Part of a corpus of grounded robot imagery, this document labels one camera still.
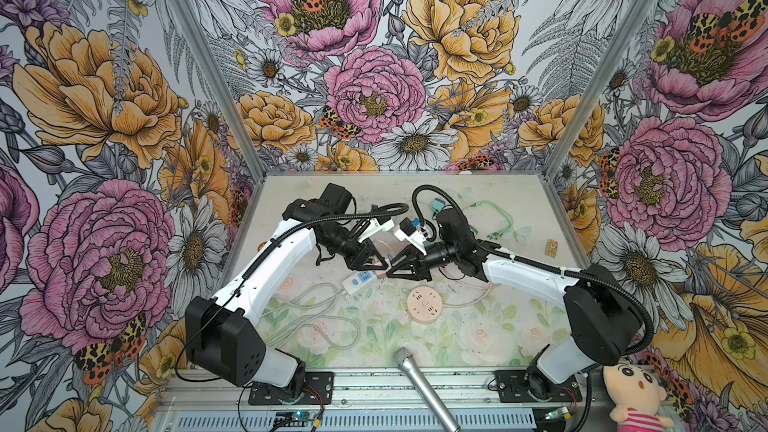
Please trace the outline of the white blue power strip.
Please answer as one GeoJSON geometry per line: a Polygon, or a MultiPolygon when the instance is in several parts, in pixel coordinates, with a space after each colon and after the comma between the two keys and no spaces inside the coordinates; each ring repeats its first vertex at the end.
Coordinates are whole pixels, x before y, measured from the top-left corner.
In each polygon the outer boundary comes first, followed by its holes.
{"type": "Polygon", "coordinates": [[[357,271],[342,281],[344,291],[354,296],[381,282],[375,271],[357,271]]]}

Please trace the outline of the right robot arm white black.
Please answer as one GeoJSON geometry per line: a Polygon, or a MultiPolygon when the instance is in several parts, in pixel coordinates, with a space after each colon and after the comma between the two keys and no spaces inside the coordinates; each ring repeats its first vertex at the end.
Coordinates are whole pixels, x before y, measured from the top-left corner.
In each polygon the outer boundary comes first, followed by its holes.
{"type": "Polygon", "coordinates": [[[387,276],[429,281],[433,270],[454,265],[467,277],[509,286],[560,307],[568,318],[569,334],[538,352],[521,378],[533,400],[548,401],[577,374],[616,365],[651,343],[655,334],[651,314],[606,268],[556,267],[481,240],[444,190],[419,186],[411,201],[416,203],[424,191],[437,194],[446,205],[432,219],[418,212],[395,227],[395,237],[406,246],[393,258],[387,276]]]}

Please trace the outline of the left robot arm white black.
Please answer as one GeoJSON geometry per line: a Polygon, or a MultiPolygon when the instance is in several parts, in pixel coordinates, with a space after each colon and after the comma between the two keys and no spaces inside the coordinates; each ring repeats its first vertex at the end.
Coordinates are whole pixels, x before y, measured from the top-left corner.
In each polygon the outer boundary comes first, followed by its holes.
{"type": "Polygon", "coordinates": [[[266,344],[257,325],[279,286],[317,248],[343,258],[353,272],[387,267],[371,235],[389,231],[405,203],[351,213],[353,195],[329,184],[320,197],[296,199],[273,235],[235,278],[211,297],[194,298],[185,310],[186,342],[179,357],[237,387],[262,384],[271,396],[295,401],[308,391],[305,363],[266,344]]]}

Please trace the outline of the teal plug adapter back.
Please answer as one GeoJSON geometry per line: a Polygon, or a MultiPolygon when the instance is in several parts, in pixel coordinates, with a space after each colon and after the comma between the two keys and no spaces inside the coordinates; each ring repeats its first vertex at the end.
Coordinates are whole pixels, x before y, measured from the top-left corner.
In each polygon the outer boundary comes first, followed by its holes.
{"type": "Polygon", "coordinates": [[[435,198],[430,204],[432,217],[435,218],[442,210],[446,208],[446,202],[443,199],[435,198]]]}

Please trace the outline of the round pink socket hub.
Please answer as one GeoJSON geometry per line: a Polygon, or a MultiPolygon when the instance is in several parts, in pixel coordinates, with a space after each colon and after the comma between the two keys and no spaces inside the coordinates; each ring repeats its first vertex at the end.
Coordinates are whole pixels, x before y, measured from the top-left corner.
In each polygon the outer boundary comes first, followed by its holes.
{"type": "Polygon", "coordinates": [[[435,323],[443,311],[443,300],[432,287],[414,288],[406,299],[406,312],[416,323],[428,325],[435,323]]]}

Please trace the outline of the silver microphone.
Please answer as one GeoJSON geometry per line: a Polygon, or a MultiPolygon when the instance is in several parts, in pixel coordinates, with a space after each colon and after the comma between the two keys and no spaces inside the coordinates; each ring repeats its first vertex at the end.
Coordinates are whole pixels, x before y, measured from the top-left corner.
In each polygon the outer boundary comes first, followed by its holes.
{"type": "Polygon", "coordinates": [[[461,426],[457,419],[429,383],[411,351],[405,347],[399,348],[394,355],[394,360],[400,372],[411,382],[443,429],[449,432],[460,431],[461,426]]]}

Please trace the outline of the small yellow tag card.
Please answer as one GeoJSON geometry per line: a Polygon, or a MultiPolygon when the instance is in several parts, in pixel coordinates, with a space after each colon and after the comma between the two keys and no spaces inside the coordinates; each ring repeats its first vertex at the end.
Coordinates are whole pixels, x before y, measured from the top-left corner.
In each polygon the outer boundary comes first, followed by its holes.
{"type": "Polygon", "coordinates": [[[545,255],[555,258],[558,254],[559,242],[554,239],[548,239],[545,245],[545,255]]]}

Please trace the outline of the small green circuit board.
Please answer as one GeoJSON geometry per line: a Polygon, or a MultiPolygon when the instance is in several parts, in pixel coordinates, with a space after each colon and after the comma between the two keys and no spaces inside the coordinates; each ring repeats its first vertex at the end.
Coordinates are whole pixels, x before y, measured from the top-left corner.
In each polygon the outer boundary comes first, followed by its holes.
{"type": "Polygon", "coordinates": [[[272,423],[271,432],[286,427],[310,426],[311,431],[316,431],[323,419],[322,412],[310,412],[307,410],[289,411],[277,413],[272,423]]]}

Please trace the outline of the plush doll striped shirt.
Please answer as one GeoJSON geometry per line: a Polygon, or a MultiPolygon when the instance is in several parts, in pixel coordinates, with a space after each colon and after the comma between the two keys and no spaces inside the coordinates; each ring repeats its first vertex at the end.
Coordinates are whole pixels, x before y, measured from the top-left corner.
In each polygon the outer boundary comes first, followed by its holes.
{"type": "Polygon", "coordinates": [[[603,380],[614,403],[609,417],[618,432],[667,431],[674,421],[659,414],[666,391],[646,370],[633,364],[604,366],[603,380]]]}

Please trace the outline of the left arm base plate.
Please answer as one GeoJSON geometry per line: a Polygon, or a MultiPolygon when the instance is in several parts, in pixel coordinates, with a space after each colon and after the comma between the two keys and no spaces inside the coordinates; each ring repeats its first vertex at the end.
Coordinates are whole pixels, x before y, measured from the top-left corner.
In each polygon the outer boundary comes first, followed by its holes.
{"type": "Polygon", "coordinates": [[[334,392],[335,374],[330,371],[309,371],[300,387],[279,388],[256,382],[250,389],[251,406],[330,405],[334,392]]]}

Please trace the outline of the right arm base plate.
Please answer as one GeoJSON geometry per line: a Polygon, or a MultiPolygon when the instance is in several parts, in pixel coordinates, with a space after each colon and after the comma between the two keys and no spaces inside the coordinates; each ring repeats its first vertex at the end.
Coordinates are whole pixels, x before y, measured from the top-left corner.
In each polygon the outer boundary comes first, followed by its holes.
{"type": "Polygon", "coordinates": [[[502,369],[494,372],[493,383],[502,403],[544,404],[582,400],[575,376],[556,384],[539,372],[502,369]]]}

